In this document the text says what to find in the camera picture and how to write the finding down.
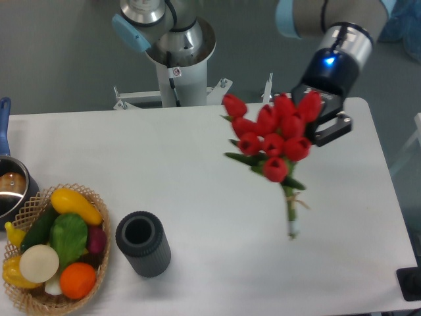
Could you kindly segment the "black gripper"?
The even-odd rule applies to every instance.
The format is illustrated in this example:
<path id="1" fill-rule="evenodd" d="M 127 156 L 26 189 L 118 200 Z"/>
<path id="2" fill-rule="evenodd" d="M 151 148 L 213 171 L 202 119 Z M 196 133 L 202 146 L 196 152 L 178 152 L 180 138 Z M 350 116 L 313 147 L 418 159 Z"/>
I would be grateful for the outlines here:
<path id="1" fill-rule="evenodd" d="M 322 147 L 352 131 L 353 120 L 342 110 L 358 75 L 357 62 L 344 52 L 323 48 L 314 54 L 300 82 L 291 91 L 293 101 L 299 103 L 310 91 L 318 91 L 326 102 L 318 123 L 336 118 L 331 126 L 310 133 L 313 145 Z"/>

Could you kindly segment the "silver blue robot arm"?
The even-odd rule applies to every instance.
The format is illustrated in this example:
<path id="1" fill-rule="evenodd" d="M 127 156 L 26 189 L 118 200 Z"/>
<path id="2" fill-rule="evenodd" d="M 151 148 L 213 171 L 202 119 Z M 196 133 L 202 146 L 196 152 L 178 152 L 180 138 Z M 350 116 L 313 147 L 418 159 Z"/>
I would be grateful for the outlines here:
<path id="1" fill-rule="evenodd" d="M 306 129 L 317 146 L 350 132 L 343 110 L 356 79 L 386 25 L 393 1 L 280 1 L 276 27 L 290 38 L 319 36 L 320 45 L 292 89 L 294 102 L 310 92 L 322 97 L 322 111 Z M 207 61 L 216 47 L 211 25 L 192 1 L 121 1 L 112 27 L 131 49 L 155 64 L 164 107 L 220 104 L 231 82 L 207 86 Z"/>

